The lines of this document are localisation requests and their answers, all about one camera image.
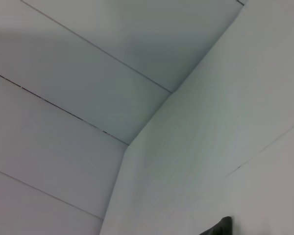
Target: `ceiling panel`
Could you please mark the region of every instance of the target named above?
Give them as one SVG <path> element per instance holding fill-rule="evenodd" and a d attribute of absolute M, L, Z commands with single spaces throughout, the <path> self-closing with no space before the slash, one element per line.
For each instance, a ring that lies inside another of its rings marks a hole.
<path fill-rule="evenodd" d="M 25 0 L 174 91 L 242 8 L 236 0 Z"/>
<path fill-rule="evenodd" d="M 0 0 L 0 75 L 127 144 L 170 95 L 15 0 Z"/>

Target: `black object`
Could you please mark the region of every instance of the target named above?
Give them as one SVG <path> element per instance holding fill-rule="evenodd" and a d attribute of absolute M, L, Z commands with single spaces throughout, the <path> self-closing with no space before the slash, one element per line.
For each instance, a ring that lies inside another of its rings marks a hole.
<path fill-rule="evenodd" d="M 223 218 L 211 229 L 204 231 L 200 235 L 232 235 L 233 223 L 230 216 Z"/>

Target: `white ceiling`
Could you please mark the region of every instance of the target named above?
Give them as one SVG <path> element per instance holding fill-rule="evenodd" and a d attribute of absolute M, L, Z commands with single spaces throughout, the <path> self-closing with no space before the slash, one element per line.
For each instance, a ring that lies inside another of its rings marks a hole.
<path fill-rule="evenodd" d="M 0 75 L 130 144 L 241 8 L 236 0 L 0 0 Z"/>
<path fill-rule="evenodd" d="M 24 0 L 175 91 L 236 18 L 236 0 Z"/>

